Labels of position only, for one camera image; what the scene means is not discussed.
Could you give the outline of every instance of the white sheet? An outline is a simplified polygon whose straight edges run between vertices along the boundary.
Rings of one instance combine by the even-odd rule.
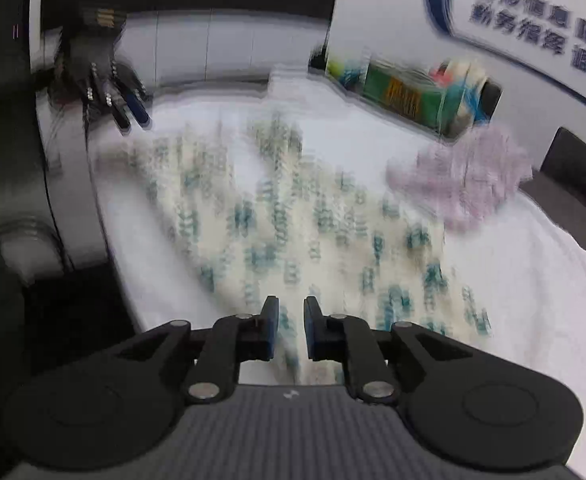
[[[260,164],[237,133],[249,111],[274,105],[297,117],[305,152],[352,171],[377,192],[385,190],[388,158],[410,164],[433,142],[417,128],[345,101],[325,83],[287,76],[273,78],[264,99],[185,94],[156,103],[151,132],[134,129],[131,135],[177,131],[187,120],[215,134],[212,124],[223,118],[221,134],[231,143],[238,185],[252,190]],[[92,139],[92,152],[121,142],[111,126]],[[224,316],[164,237],[136,183],[118,174],[98,174],[96,183],[116,267],[140,327],[182,318],[202,328]],[[518,193],[477,231],[448,234],[445,258],[488,310],[494,334],[484,349],[561,380],[580,398],[585,425],[569,465],[586,478],[586,251]],[[245,382],[275,381],[267,368],[249,367],[243,367]]]

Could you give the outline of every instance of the crumpled pink towel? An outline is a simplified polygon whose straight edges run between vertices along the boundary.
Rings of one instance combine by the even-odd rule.
[[[387,165],[387,184],[426,207],[448,228],[476,226],[532,177],[531,161],[508,130],[486,124],[469,129],[455,144],[419,153],[410,171]]]

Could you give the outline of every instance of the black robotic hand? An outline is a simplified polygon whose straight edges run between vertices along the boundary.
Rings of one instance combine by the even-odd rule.
[[[150,124],[145,109],[149,95],[135,71],[115,60],[114,46],[124,24],[115,22],[110,15],[102,23],[98,19],[100,25],[63,28],[49,93],[57,103],[80,98],[90,117],[112,115],[125,135],[131,127],[126,108],[140,126]]]

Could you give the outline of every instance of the patterned cloth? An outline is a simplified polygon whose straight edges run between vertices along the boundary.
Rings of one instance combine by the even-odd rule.
[[[283,380],[335,383],[336,363],[307,359],[304,298],[324,314],[345,313],[389,330],[410,320],[473,343],[486,311],[442,268],[441,225],[410,222],[390,196],[372,196],[351,174],[302,156],[301,134],[279,116],[247,134],[268,167],[254,196],[233,180],[227,147],[185,132],[123,140],[101,153],[142,176],[166,230],[229,314],[257,313],[279,297],[275,361]]]
[[[410,171],[387,167],[387,183],[425,206],[446,227],[465,230],[492,215],[532,177],[531,161],[510,134],[491,124],[467,131],[453,146],[420,153]]]

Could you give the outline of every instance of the black floor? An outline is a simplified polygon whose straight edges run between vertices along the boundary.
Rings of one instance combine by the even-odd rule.
[[[8,395],[29,377],[134,334],[109,263],[38,280],[24,290],[24,318],[23,328],[0,339],[0,420]],[[19,461],[0,422],[0,478]]]

